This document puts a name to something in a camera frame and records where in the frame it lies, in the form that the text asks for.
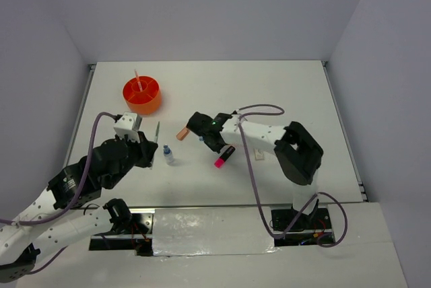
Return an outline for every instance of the white bottle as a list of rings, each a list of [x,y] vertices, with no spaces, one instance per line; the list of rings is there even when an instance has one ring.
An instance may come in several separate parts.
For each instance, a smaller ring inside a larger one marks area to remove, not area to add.
[[[174,163],[174,155],[168,145],[163,146],[163,156],[168,165],[172,165]]]

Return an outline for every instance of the orange container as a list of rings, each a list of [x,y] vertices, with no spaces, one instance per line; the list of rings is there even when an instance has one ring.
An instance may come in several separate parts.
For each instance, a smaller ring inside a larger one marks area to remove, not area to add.
[[[148,115],[155,112],[162,103],[159,84],[154,78],[139,76],[142,91],[136,78],[132,78],[124,85],[123,97],[128,107],[135,113]]]

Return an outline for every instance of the gray wall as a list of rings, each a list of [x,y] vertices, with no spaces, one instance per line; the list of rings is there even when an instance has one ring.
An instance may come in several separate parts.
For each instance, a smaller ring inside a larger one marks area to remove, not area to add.
[[[359,0],[52,0],[87,62],[328,59]]]
[[[61,168],[88,73],[46,0],[0,9],[0,216],[15,217]]]
[[[410,287],[431,282],[431,3],[361,0],[329,76]]]

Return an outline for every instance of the white table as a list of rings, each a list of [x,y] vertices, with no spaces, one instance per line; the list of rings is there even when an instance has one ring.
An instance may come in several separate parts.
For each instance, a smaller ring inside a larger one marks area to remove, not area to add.
[[[17,288],[406,288],[379,204],[346,204],[345,209],[350,228],[334,248],[294,246],[249,256],[166,258],[89,252],[86,239],[68,247],[42,272],[18,280]],[[337,237],[341,214],[336,206],[329,213]]]
[[[141,130],[148,139],[153,139],[160,121],[159,144],[168,143],[180,164],[167,166],[159,150],[153,170],[134,168],[114,190],[105,190],[96,202],[118,197],[135,207],[254,205],[244,153],[240,149],[217,170],[212,166],[216,155],[202,142],[193,135],[180,142],[175,134],[196,110],[214,116],[247,104],[274,103],[286,109],[284,116],[253,120],[281,125],[297,120],[321,144],[325,155],[319,171],[319,190],[349,203],[344,204],[349,218],[346,238],[330,249],[295,246],[266,254],[171,258],[137,257],[131,251],[89,252],[88,238],[68,247],[41,273],[20,279],[18,288],[407,287],[379,204],[362,202],[320,62],[98,63],[70,163],[86,154],[97,113],[127,110],[121,90],[133,76],[134,68],[142,75],[156,78],[163,95],[161,109],[144,118]],[[113,134],[112,122],[103,120],[96,145]],[[254,166],[264,203],[292,202],[290,181],[283,176],[274,157],[265,155],[265,160],[254,161]],[[328,209],[337,239],[343,219],[337,206],[329,205]],[[235,227],[241,229],[241,221],[252,226],[249,222],[257,220],[257,210],[247,220],[239,210],[232,207],[231,221]],[[238,224],[234,221],[235,215],[242,215],[238,217]],[[255,228],[262,230],[261,226],[257,223]],[[220,246],[220,241],[215,240],[213,244]]]
[[[104,203],[122,198],[131,207],[253,205],[255,198],[246,169],[244,151],[238,148],[227,164],[213,166],[217,155],[194,134],[184,141],[175,135],[195,111],[210,116],[256,103],[282,106],[277,117],[251,117],[265,124],[302,123],[324,150],[317,184],[341,202],[360,202],[358,180],[343,136],[331,92],[320,61],[196,61],[98,63],[81,116],[69,163],[86,155],[94,118],[101,111],[122,114],[128,107],[124,84],[134,76],[149,75],[160,84],[162,106],[144,117],[141,130],[152,140],[160,121],[159,145],[169,144],[177,166],[166,165],[162,150],[154,168],[133,168],[114,190],[104,190]],[[111,120],[104,118],[95,145],[112,138]],[[264,204],[292,203],[291,182],[275,156],[265,154],[254,170]]]

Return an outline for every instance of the wire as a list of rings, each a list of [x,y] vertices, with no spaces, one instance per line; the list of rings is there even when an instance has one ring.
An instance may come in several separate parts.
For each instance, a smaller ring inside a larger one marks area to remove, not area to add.
[[[305,242],[308,242],[308,241],[310,241],[311,240],[311,238],[310,239],[307,239],[307,240],[304,240],[304,241],[302,241],[301,243],[299,243],[299,245],[300,246],[302,246]]]
[[[322,232],[324,232],[326,230],[326,224],[324,221],[322,221],[321,219],[318,219],[317,221],[321,222],[321,224],[323,225],[323,230]]]
[[[70,201],[70,203],[63,210],[61,210],[57,214],[54,214],[54,215],[51,215],[50,217],[47,217],[46,219],[41,219],[38,221],[19,221],[18,223],[20,225],[27,225],[27,226],[39,225],[39,224],[45,224],[45,223],[54,221],[55,219],[58,219],[59,217],[66,214],[73,206],[75,206],[76,202],[79,199],[81,191],[84,188],[84,184],[86,183],[86,180],[87,180],[88,170],[90,169],[90,164],[92,161],[94,138],[96,137],[97,126],[98,126],[100,118],[102,118],[102,116],[104,116],[104,115],[109,116],[110,118],[113,118],[114,120],[117,118],[115,115],[113,115],[111,113],[107,113],[107,112],[101,112],[97,115],[97,117],[94,121],[94,124],[93,124],[91,135],[90,135],[90,144],[88,145],[88,154],[87,154],[87,159],[86,159],[86,165],[85,165],[84,170],[82,172],[82,176],[81,176],[81,180],[79,181],[78,188],[77,188],[75,195],[73,196],[72,200]],[[11,221],[8,219],[0,219],[0,223],[11,225],[12,223],[15,223],[15,221]]]
[[[43,269],[45,269],[47,266],[49,266],[51,263],[54,262],[55,259],[57,259],[57,257],[64,251],[66,250],[66,246],[64,248],[61,248],[47,263],[45,263],[43,266],[41,266],[39,269],[35,270],[35,271],[30,271],[27,275],[34,275],[36,273],[39,273],[40,271],[42,271]]]
[[[132,247],[133,247],[133,249],[134,249],[134,250],[136,250],[136,247],[135,247],[135,242],[133,241],[133,225],[132,225],[131,227],[132,227],[132,230],[131,230],[131,237],[132,237]]]
[[[143,238],[144,238],[145,242],[149,242],[150,240],[149,240],[149,239],[147,239],[147,236],[146,236],[144,233],[142,233],[142,231],[139,229],[139,227],[137,226],[137,224],[136,224],[136,223],[135,223],[135,227],[136,227],[136,229],[138,230],[138,232],[143,236]]]
[[[92,205],[97,206],[98,208],[100,207],[100,206],[99,206],[99,205],[97,205],[97,204],[90,203],[90,204],[88,204],[88,205],[85,207],[85,209],[84,209],[84,215],[86,214],[86,211],[88,210],[88,207],[90,207],[90,206],[92,206]]]
[[[338,239],[338,241],[336,241],[332,244],[321,244],[320,240],[323,237],[331,235],[330,233],[325,233],[325,234],[323,234],[317,238],[317,244],[319,246],[324,247],[324,248],[330,248],[333,246],[337,246],[338,244],[341,243],[341,241],[343,241],[343,239],[347,233],[347,215],[345,214],[344,208],[341,206],[341,204],[334,197],[332,197],[330,194],[327,194],[326,192],[317,192],[316,194],[312,195],[311,198],[305,203],[305,205],[301,208],[301,210],[299,210],[299,212],[295,215],[293,220],[290,222],[290,224],[287,226],[287,228],[282,233],[280,233],[280,234],[273,233],[271,231],[271,229],[269,228],[268,223],[267,223],[266,218],[265,218],[265,215],[263,214],[261,199],[259,198],[259,192],[257,190],[255,174],[253,173],[251,158],[250,158],[250,154],[248,153],[247,141],[246,141],[244,129],[242,128],[242,119],[246,116],[251,116],[251,115],[278,116],[278,115],[284,114],[284,109],[280,108],[279,106],[273,105],[273,104],[254,104],[254,105],[250,105],[250,106],[245,106],[243,108],[240,108],[239,110],[241,111],[241,110],[246,110],[249,108],[256,108],[256,107],[269,107],[269,108],[275,108],[275,109],[279,110],[279,112],[247,112],[244,114],[240,114],[239,122],[238,122],[238,128],[240,130],[242,144],[244,145],[244,152],[245,152],[245,158],[247,160],[248,172],[250,174],[251,186],[253,187],[253,192],[254,192],[255,198],[256,198],[256,205],[257,205],[257,208],[259,210],[259,214],[261,216],[261,219],[262,219],[263,225],[265,226],[265,229],[267,230],[268,234],[271,237],[273,237],[274,239],[284,238],[286,236],[286,234],[290,231],[290,229],[294,226],[294,224],[297,222],[297,220],[301,216],[302,212],[304,212],[305,209],[309,206],[309,204],[311,204],[311,202],[313,202],[318,197],[318,194],[321,194],[321,195],[329,197],[341,209],[341,212],[343,213],[343,216],[344,216],[344,230],[343,230],[341,237]]]
[[[110,250],[110,244],[106,236],[104,236],[103,234],[96,234],[96,236],[100,236],[105,243],[105,246],[108,248],[108,250]]]

